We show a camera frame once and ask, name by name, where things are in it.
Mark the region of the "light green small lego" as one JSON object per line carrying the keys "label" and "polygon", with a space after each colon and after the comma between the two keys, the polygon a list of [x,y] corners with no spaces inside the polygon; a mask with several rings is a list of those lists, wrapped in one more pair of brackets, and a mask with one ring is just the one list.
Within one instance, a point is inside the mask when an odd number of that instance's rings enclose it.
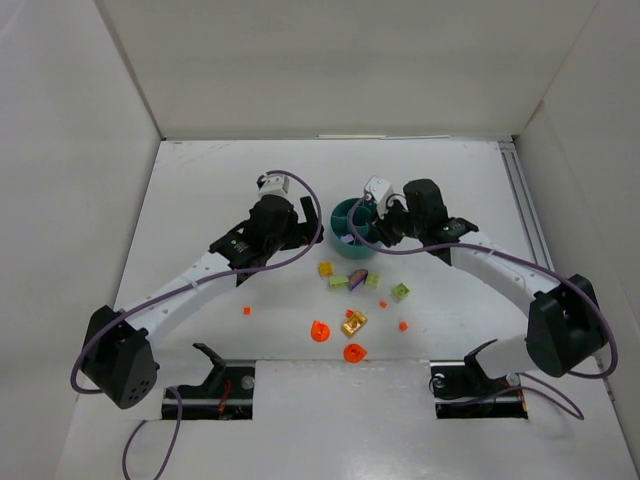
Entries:
{"label": "light green small lego", "polygon": [[380,284],[380,275],[376,272],[369,272],[365,279],[365,285],[370,288],[377,288]]}

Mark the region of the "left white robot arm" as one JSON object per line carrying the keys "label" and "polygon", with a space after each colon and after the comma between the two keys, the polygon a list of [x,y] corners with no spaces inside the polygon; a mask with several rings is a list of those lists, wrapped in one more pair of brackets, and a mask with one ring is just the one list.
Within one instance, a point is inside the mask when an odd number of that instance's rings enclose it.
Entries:
{"label": "left white robot arm", "polygon": [[287,199],[262,196],[248,219],[218,240],[187,270],[141,304],[96,310],[74,366],[118,408],[138,404],[154,387],[159,364],[153,351],[183,322],[251,276],[275,269],[271,258],[284,250],[306,254],[322,239],[321,206],[315,194],[300,200],[304,219]]}

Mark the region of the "teal divided round container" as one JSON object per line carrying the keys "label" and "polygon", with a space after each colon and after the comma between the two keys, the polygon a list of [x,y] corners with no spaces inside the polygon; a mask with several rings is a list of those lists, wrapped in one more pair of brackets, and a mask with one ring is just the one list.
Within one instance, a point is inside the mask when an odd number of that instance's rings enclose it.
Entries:
{"label": "teal divided round container", "polygon": [[368,243],[377,244],[370,232],[371,222],[376,214],[376,206],[365,201],[359,206],[357,199],[351,198],[340,202],[330,215],[330,242],[334,250],[351,260],[365,260],[377,254],[364,245],[354,234],[357,231]]}

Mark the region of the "yellow square lego brick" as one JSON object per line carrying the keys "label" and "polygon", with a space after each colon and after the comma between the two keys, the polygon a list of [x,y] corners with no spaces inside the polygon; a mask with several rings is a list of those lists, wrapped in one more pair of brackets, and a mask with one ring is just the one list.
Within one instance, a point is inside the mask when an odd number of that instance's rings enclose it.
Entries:
{"label": "yellow square lego brick", "polygon": [[333,265],[331,262],[321,262],[318,265],[318,271],[321,277],[329,277],[334,274]]}

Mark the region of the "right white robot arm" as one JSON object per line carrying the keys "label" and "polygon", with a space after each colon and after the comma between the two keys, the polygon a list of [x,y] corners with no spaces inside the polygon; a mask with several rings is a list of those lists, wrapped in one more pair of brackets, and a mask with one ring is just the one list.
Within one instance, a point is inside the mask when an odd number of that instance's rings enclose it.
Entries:
{"label": "right white robot arm", "polygon": [[465,361],[484,376],[539,370],[559,378],[608,342],[590,282],[555,272],[508,254],[478,226],[449,215],[434,181],[408,182],[396,193],[390,182],[371,177],[363,189],[376,207],[370,230],[388,248],[405,238],[422,251],[464,271],[515,305],[526,317],[525,333],[490,340]]}

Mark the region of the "light green square lego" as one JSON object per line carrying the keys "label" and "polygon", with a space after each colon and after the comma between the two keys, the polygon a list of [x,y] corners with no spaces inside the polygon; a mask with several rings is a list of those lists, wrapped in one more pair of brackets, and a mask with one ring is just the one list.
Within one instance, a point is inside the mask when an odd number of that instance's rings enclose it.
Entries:
{"label": "light green square lego", "polygon": [[392,295],[397,301],[406,299],[409,293],[410,290],[404,283],[399,283],[392,289]]}

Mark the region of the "orange round lego lower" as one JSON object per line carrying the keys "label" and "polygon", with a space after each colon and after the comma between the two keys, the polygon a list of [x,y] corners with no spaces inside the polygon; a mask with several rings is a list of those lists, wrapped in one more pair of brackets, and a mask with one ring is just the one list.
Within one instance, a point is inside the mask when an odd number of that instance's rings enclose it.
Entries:
{"label": "orange round lego lower", "polygon": [[349,344],[343,350],[343,358],[351,364],[357,364],[367,356],[367,350],[359,344]]}

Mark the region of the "orange round lego left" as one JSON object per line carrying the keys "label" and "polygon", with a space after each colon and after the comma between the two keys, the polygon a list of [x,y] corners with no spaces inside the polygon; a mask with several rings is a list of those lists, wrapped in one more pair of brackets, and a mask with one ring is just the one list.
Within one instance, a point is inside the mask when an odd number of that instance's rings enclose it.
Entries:
{"label": "orange round lego left", "polygon": [[312,323],[311,330],[310,330],[310,336],[312,340],[318,343],[323,343],[330,338],[330,335],[331,335],[331,330],[327,324],[320,322],[318,320],[315,320]]}

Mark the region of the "orange round lego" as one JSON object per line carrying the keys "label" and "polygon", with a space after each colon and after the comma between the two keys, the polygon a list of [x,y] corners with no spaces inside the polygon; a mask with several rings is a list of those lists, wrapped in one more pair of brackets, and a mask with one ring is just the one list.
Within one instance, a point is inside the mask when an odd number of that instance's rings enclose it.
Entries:
{"label": "orange round lego", "polygon": [[312,323],[311,330],[310,330],[310,336],[312,340],[318,343],[323,343],[330,338],[330,335],[331,335],[331,330],[327,324],[320,322],[318,320],[315,320]]}
{"label": "orange round lego", "polygon": [[343,358],[351,364],[357,364],[367,356],[367,350],[359,344],[349,344],[343,350]]}

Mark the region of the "aluminium rail right edge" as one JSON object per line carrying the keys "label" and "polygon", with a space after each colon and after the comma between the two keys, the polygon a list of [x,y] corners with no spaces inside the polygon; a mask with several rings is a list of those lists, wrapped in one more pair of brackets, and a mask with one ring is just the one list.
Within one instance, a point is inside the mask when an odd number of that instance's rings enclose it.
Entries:
{"label": "aluminium rail right edge", "polygon": [[525,179],[515,142],[501,140],[498,142],[498,150],[503,159],[530,254],[538,265],[554,270],[555,267]]}

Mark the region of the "light green sloped lego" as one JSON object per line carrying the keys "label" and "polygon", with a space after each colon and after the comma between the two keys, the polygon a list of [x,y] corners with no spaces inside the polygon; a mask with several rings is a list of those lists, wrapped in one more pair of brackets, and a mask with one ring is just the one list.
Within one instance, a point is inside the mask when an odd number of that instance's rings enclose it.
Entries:
{"label": "light green sloped lego", "polygon": [[349,284],[349,278],[344,275],[331,275],[328,278],[329,288],[332,290],[347,288]]}

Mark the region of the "purple printed curved lego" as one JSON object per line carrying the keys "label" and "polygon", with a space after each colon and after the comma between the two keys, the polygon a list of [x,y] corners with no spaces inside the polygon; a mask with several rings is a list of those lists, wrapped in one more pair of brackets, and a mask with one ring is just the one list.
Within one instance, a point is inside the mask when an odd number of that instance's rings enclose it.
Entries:
{"label": "purple printed curved lego", "polygon": [[355,272],[353,272],[349,277],[348,277],[348,284],[347,284],[347,288],[349,291],[353,291],[355,288],[357,288],[360,284],[362,284],[363,282],[366,281],[367,276],[368,276],[369,272],[367,269],[358,269]]}

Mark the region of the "golden yellow curved lego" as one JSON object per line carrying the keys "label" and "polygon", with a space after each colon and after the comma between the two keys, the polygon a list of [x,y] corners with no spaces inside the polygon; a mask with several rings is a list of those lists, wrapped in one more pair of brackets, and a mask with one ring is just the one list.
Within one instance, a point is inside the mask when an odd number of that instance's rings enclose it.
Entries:
{"label": "golden yellow curved lego", "polygon": [[368,322],[368,318],[359,311],[353,311],[342,324],[341,330],[348,337],[353,337]]}

